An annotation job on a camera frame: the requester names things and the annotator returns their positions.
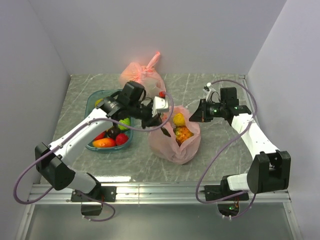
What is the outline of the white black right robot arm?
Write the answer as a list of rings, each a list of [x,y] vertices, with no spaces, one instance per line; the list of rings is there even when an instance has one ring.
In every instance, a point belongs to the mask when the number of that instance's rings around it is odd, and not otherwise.
[[[207,84],[203,89],[206,97],[200,100],[197,110],[189,120],[207,123],[215,118],[224,119],[240,134],[252,157],[248,173],[224,177],[220,183],[221,196],[231,200],[240,191],[259,194],[287,189],[291,156],[287,151],[279,150],[266,137],[256,123],[251,110],[239,103],[237,89],[221,88],[217,102],[212,99],[216,90],[211,84]]]

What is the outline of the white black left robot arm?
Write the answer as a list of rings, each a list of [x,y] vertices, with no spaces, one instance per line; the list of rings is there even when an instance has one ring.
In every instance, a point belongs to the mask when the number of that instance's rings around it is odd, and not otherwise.
[[[99,182],[89,173],[72,169],[81,151],[98,134],[129,117],[141,121],[141,132],[149,132],[164,126],[162,113],[169,112],[172,97],[163,92],[144,104],[145,88],[129,81],[123,89],[103,98],[90,114],[76,127],[49,145],[35,147],[37,171],[57,191],[65,188],[81,191],[89,201],[101,195]]]

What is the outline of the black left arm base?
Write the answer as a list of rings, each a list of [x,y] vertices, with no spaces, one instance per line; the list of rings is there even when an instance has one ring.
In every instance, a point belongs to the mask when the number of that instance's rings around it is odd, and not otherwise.
[[[82,193],[79,190],[73,190],[70,201],[72,203],[81,203],[80,212],[86,219],[89,217],[97,217],[102,213],[104,206],[112,210],[110,217],[115,216],[116,210],[110,205],[116,201],[117,187],[116,186],[100,186],[93,189],[90,193]]]

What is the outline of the fake pineapple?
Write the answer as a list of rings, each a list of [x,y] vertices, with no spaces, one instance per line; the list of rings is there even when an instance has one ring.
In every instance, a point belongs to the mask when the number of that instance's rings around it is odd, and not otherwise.
[[[173,129],[173,132],[175,134],[175,140],[179,146],[194,135],[185,125],[176,126]]]

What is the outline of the yellow fake lemon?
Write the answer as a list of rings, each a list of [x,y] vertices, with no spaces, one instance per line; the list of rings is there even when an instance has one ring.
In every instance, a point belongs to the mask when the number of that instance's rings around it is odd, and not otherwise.
[[[173,117],[173,123],[176,127],[182,127],[186,125],[185,117],[182,113],[177,113]]]

